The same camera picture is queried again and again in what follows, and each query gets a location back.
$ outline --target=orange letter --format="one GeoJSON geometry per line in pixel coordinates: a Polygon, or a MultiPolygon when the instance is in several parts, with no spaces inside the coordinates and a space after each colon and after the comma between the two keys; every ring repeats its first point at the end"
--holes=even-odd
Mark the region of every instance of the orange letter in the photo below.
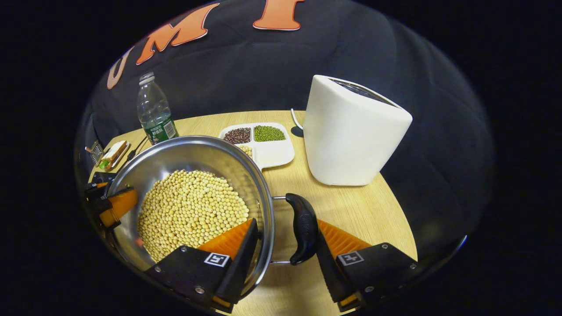
{"type": "Polygon", "coordinates": [[[113,67],[111,67],[111,69],[109,69],[109,76],[107,77],[107,89],[111,89],[111,88],[115,87],[115,85],[119,81],[119,78],[121,78],[121,74],[123,73],[123,68],[125,67],[125,62],[127,61],[127,57],[129,57],[129,53],[133,50],[133,48],[135,48],[135,47],[134,46],[131,47],[131,49],[129,49],[123,55],[123,57],[121,57],[121,64],[119,65],[117,75],[113,76],[113,74],[115,73],[115,66],[117,66],[117,63],[119,62],[119,60],[116,61],[115,64],[113,64],[113,67]]]}
{"type": "Polygon", "coordinates": [[[154,31],[154,33],[148,36],[146,45],[144,45],[144,49],[140,54],[141,56],[137,59],[137,65],[142,64],[154,55],[154,50],[152,49],[154,44],[159,52],[163,51],[175,34],[178,36],[172,40],[172,46],[187,43],[190,40],[205,36],[207,34],[207,29],[203,28],[205,18],[207,17],[209,11],[218,5],[218,3],[214,3],[209,6],[202,7],[199,10],[190,13],[176,26],[172,27],[168,24],[154,31]]]}
{"type": "Polygon", "coordinates": [[[268,0],[261,19],[253,23],[256,29],[295,31],[301,24],[294,20],[294,7],[304,0],[268,0]]]}

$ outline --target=black pot handle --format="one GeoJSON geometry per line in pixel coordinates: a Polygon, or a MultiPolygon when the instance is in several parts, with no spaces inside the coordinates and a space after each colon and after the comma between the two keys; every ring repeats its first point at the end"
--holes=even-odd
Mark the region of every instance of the black pot handle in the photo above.
{"type": "MultiPolygon", "coordinates": [[[[293,207],[293,230],[297,239],[297,251],[288,263],[297,265],[309,260],[316,253],[318,240],[318,221],[312,205],[302,196],[287,193],[285,196],[273,197],[273,200],[285,199],[293,207]]],[[[272,261],[271,263],[287,263],[286,261],[272,261]]]]}

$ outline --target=white divided tray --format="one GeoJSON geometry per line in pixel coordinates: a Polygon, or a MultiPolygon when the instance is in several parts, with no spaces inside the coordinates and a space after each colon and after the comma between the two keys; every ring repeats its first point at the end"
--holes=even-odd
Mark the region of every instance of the white divided tray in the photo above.
{"type": "Polygon", "coordinates": [[[258,168],[260,168],[260,170],[263,170],[264,168],[288,164],[293,160],[293,143],[291,142],[289,133],[287,133],[287,129],[279,123],[264,122],[232,125],[223,129],[219,134],[219,138],[224,139],[224,136],[233,129],[248,127],[250,128],[250,142],[236,144],[236,146],[240,147],[241,145],[245,145],[252,148],[252,159],[254,160],[258,168]],[[254,127],[259,125],[271,126],[280,129],[283,134],[285,134],[285,140],[256,142],[253,138],[253,129],[254,127]]]}

